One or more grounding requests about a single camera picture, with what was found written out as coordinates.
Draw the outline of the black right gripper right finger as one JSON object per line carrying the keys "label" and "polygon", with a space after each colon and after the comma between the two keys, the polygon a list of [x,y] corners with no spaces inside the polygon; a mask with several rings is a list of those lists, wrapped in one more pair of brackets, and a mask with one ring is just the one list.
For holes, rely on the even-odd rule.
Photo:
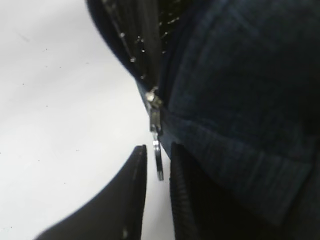
{"label": "black right gripper right finger", "polygon": [[240,206],[177,143],[171,145],[170,200],[177,240],[273,240],[275,232]]}

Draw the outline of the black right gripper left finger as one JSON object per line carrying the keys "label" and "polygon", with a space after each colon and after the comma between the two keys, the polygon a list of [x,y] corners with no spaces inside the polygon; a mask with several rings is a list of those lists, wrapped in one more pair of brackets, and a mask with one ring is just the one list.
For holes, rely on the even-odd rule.
{"label": "black right gripper left finger", "polygon": [[39,240],[139,240],[147,191],[147,147],[136,146],[104,189]]}

